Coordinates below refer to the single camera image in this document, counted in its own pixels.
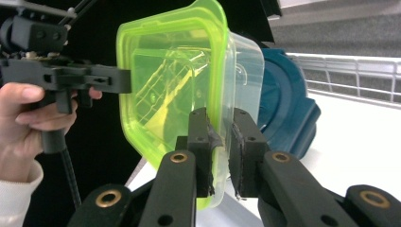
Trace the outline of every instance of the plastic food container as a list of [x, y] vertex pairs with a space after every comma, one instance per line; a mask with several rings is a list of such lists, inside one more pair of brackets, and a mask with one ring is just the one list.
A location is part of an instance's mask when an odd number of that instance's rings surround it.
[[230, 33], [235, 42], [235, 107], [257, 122], [265, 60], [260, 47], [252, 40]]
[[[198, 199], [197, 206], [218, 205], [228, 177], [234, 106], [242, 103], [235, 102], [235, 90], [246, 94], [251, 88], [247, 72], [252, 64], [243, 61], [238, 66], [242, 71], [235, 72], [236, 56], [249, 58], [253, 50], [247, 48], [256, 44], [229, 31], [216, 0], [197, 0], [189, 7], [122, 25], [116, 45], [118, 67], [131, 70], [132, 93], [120, 95], [122, 128], [152, 166], [158, 168], [163, 156], [175, 149], [177, 136], [188, 134], [190, 112], [206, 107], [224, 146], [215, 148], [213, 155], [215, 195]], [[261, 87], [264, 60], [258, 51]], [[235, 84], [236, 78], [241, 83]], [[253, 102], [254, 110], [245, 110], [257, 115], [259, 98], [260, 89], [258, 98], [244, 102]]]

